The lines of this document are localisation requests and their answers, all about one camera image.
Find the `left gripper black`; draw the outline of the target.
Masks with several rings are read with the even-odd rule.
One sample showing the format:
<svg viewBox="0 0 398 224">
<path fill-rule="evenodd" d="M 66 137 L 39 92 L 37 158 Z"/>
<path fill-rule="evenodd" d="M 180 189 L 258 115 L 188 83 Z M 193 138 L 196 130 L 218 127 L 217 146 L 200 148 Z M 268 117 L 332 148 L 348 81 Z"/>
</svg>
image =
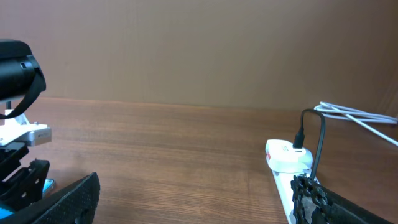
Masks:
<svg viewBox="0 0 398 224">
<path fill-rule="evenodd" d="M 22 167 L 21 159 L 28 153 L 23 142 L 1 147 L 1 204 L 12 211 L 19 211 L 43 198 L 50 162 L 35 159 L 29 167 Z"/>
</svg>

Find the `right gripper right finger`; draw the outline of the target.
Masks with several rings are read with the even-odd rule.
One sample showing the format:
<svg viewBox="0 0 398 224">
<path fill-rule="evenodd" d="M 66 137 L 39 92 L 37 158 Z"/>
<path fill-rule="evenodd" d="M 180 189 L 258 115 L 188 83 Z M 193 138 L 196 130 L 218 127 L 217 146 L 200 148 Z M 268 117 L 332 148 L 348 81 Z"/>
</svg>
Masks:
<svg viewBox="0 0 398 224">
<path fill-rule="evenodd" d="M 298 224 L 391 224 L 304 175 L 295 175 L 290 184 Z"/>
</svg>

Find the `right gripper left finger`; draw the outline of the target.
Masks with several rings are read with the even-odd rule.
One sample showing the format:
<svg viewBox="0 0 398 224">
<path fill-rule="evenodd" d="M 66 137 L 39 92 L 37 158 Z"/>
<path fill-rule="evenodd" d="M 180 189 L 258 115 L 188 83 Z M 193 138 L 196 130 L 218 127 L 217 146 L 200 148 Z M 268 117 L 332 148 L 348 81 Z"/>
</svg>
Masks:
<svg viewBox="0 0 398 224">
<path fill-rule="evenodd" d="M 1 224 L 92 224 L 100 199 L 96 172 L 1 220 Z"/>
</svg>

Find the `teal Galaxy smartphone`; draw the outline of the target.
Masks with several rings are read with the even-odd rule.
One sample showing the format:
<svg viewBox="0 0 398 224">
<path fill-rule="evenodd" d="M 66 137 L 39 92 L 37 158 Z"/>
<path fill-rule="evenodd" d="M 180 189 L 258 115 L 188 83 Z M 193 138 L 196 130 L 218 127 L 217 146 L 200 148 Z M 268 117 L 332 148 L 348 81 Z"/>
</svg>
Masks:
<svg viewBox="0 0 398 224">
<path fill-rule="evenodd" d="M 55 187 L 55 180 L 46 179 L 42 190 L 42 197 L 44 197 L 46 194 L 52 191 L 54 187 Z M 6 208 L 5 205 L 1 205 L 1 214 L 0 214 L 1 219 L 11 216 L 12 214 L 14 214 L 14 212 L 12 211 L 11 208 Z"/>
</svg>

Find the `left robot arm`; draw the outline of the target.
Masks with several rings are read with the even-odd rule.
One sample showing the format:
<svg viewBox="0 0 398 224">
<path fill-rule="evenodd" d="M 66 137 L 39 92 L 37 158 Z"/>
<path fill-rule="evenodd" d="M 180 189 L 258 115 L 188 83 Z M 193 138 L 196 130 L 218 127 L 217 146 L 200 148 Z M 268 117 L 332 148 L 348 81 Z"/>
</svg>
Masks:
<svg viewBox="0 0 398 224">
<path fill-rule="evenodd" d="M 29 147 L 50 142 L 46 124 L 30 123 L 25 111 L 45 91 L 46 82 L 38 61 L 23 41 L 1 40 L 1 218 L 9 217 L 43 197 L 49 162 L 21 159 Z"/>
</svg>

